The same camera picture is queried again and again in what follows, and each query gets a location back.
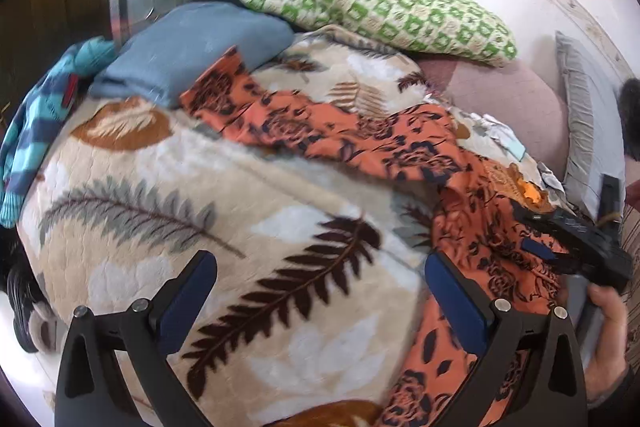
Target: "gray leaf pattern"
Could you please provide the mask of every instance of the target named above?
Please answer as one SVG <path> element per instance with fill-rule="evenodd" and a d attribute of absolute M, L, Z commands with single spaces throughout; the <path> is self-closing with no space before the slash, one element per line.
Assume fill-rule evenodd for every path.
<path fill-rule="evenodd" d="M 208 239 L 223 250 L 244 258 L 238 248 L 209 232 L 216 220 L 215 206 L 209 203 L 193 217 L 193 203 L 185 199 L 180 203 L 178 190 L 164 200 L 158 189 L 147 189 L 142 180 L 132 188 L 126 179 L 117 182 L 112 176 L 94 180 L 66 191 L 45 212 L 40 222 L 40 244 L 56 223 L 77 219 L 91 229 L 102 228 L 102 237 L 111 234 L 118 246 L 134 237 L 139 245 L 148 248 L 171 244 L 170 253 L 191 248 L 199 239 Z"/>

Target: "orange floral cloth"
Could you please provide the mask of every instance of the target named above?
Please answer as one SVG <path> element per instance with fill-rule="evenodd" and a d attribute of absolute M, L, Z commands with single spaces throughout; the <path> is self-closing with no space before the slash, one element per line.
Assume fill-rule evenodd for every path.
<path fill-rule="evenodd" d="M 522 251 L 520 242 L 536 236 L 554 251 L 564 250 L 513 219 L 512 199 L 532 201 L 514 188 L 518 183 L 509 169 L 457 146 L 444 108 L 422 104 L 374 120 L 315 103 L 299 92 L 268 92 L 252 80 L 234 48 L 181 101 L 188 113 L 227 139 L 286 147 L 306 158 L 332 158 L 380 178 L 437 184 L 441 205 L 433 219 L 433 248 L 444 252 L 490 298 L 506 298 L 517 310 L 540 314 L 554 305 L 555 274 L 538 257 Z M 428 299 L 378 425 L 429 425 L 474 361 L 458 344 L 437 302 Z M 504 412 L 524 361 L 525 355 L 517 353 L 484 425 Z"/>

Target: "human hand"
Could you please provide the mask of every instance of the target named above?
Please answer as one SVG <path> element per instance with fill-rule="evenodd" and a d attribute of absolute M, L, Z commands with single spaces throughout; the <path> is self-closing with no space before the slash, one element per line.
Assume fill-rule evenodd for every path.
<path fill-rule="evenodd" d="M 625 374 L 626 306 L 613 288 L 590 284 L 588 294 L 604 315 L 596 351 L 584 372 L 589 401 L 610 391 Z"/>

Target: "black fuzzy object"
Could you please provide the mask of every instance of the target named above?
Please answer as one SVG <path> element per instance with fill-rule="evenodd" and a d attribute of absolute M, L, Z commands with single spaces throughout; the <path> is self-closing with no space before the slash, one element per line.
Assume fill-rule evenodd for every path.
<path fill-rule="evenodd" d="M 625 154 L 640 161 L 640 80 L 630 78 L 620 90 L 618 99 Z"/>

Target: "blue gripper pad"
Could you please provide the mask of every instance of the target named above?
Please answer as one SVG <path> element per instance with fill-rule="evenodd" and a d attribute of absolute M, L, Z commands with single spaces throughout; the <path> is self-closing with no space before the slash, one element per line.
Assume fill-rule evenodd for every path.
<path fill-rule="evenodd" d="M 551 261 L 556 258 L 556 254 L 553 250 L 530 237 L 525 237 L 522 240 L 520 247 L 524 251 L 537 255 L 543 261 Z"/>
<path fill-rule="evenodd" d="M 218 275 L 218 264 L 212 253 L 205 253 L 195 266 L 190 276 L 175 293 L 174 299 L 167 306 L 158 323 L 156 345 L 158 351 L 166 356 L 180 351 L 193 323 L 209 296 Z"/>
<path fill-rule="evenodd" d="M 427 256 L 424 279 L 462 348 L 478 357 L 484 355 L 488 344 L 487 323 L 437 255 Z"/>

